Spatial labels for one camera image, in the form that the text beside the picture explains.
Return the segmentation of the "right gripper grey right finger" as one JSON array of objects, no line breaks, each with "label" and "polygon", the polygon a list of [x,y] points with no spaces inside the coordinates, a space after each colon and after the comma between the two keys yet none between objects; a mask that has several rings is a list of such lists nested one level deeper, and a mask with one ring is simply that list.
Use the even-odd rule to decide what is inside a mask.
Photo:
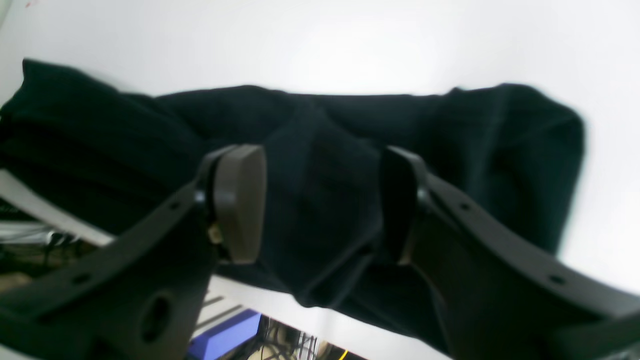
[{"label": "right gripper grey right finger", "polygon": [[387,237],[432,292],[455,360],[637,360],[639,297],[565,266],[397,146],[381,156]]}]

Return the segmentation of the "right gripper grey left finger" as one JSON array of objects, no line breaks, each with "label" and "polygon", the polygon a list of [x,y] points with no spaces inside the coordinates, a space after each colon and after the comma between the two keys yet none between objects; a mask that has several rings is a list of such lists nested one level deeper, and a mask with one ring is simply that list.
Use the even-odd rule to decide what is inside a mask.
[{"label": "right gripper grey left finger", "polygon": [[262,146],[208,153],[130,230],[3,292],[2,346],[35,360],[182,359],[218,265],[258,258],[266,187]]}]

